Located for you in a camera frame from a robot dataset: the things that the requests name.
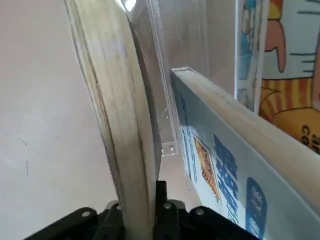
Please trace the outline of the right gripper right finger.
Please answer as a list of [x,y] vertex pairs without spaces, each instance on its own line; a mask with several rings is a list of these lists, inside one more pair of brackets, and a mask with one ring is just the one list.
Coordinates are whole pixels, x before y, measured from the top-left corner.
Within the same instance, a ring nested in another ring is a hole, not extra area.
[[154,240],[254,240],[255,236],[214,210],[198,206],[190,211],[167,197],[167,182],[156,182]]

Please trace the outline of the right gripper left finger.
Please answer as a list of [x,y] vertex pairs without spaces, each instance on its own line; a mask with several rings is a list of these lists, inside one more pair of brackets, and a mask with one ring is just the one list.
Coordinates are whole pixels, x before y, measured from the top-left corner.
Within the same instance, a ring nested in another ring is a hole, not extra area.
[[90,207],[79,208],[28,236],[28,240],[124,240],[121,205],[111,201],[101,213]]

